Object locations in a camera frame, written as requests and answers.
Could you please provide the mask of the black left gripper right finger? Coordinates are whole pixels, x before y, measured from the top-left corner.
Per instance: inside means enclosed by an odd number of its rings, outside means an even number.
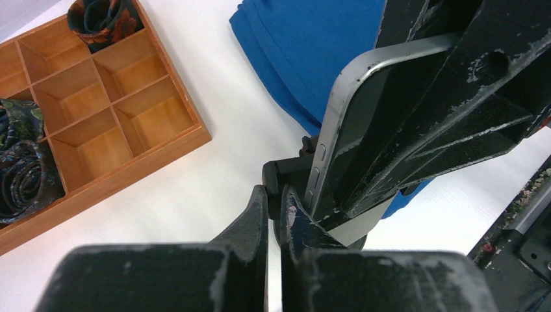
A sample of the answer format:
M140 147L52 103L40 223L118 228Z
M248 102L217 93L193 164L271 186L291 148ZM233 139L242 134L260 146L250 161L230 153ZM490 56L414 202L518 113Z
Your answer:
M496 311L482 272L450 252L361 251L334 239L282 191L283 311Z

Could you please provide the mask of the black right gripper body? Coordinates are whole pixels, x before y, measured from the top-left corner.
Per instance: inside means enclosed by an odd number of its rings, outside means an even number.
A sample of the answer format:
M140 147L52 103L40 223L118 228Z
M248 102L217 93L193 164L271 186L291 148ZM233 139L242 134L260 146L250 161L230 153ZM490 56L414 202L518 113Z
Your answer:
M448 33L458 35L460 57L549 55L550 2L386 1L375 47Z

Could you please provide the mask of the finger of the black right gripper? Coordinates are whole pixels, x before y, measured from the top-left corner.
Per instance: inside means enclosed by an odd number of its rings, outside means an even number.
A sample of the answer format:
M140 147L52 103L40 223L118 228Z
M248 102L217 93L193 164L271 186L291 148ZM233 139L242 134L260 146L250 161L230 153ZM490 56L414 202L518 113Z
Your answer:
M550 117L550 54L460 57L455 44L429 75L399 76L426 80L402 103L391 101L397 119L363 138L375 159L349 220L401 189L509 152Z

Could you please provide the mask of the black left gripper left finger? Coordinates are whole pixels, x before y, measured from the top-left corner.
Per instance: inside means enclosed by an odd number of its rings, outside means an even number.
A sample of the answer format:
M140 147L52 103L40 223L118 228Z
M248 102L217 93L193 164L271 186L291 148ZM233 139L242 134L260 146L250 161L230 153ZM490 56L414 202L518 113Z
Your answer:
M37 311L266 311L268 197L206 243L81 246L54 271Z

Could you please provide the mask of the black phone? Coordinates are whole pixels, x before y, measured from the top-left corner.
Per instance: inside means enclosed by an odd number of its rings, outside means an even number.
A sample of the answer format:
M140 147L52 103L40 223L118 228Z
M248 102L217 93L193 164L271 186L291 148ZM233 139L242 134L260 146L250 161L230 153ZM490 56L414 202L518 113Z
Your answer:
M402 83L399 76L407 72L429 75L436 61L458 40L456 33L450 33L375 48L355 57L336 78L316 144L303 207L311 217L336 221L337 225L325 226L325 230L341 244L353 250L363 249L368 232L395 198L392 194L378 202L362 213L358 221L347 220L344 209L337 203L337 187L349 180L346 171L359 170L358 166L352 166L352 160L360 154L363 138L377 122L389 125L397 119L400 110L391 101L402 103L404 96L426 80L422 77Z

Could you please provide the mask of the blue cloth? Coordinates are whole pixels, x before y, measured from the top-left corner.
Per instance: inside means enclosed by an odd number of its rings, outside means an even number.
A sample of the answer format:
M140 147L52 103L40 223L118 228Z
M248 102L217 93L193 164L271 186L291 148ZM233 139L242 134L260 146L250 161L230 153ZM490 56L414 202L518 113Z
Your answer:
M243 1L229 22L275 102L317 135L340 71L373 49L383 1Z

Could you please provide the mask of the black phone stand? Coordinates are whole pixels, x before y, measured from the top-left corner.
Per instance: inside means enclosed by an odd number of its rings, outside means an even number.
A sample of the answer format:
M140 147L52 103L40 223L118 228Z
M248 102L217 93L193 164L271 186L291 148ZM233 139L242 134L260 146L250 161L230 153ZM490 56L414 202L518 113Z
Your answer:
M279 246L282 246L280 216L281 203L286 198L283 194L286 186L294 187L298 199L306 207L307 184L313 169L314 153L320 148L314 147L318 136L303 137L303 147L300 156L270 161L263 166L263 184L268 195L268 215L274 221L274 235ZM341 148L333 157L329 173L324 180L322 194L316 204L317 213L328 215L326 221L317 220L324 228L335 229L349 218L345 214L351 209L353 197L361 194L360 184L368 169L374 163L374 152L364 140L360 139L355 147L345 150Z

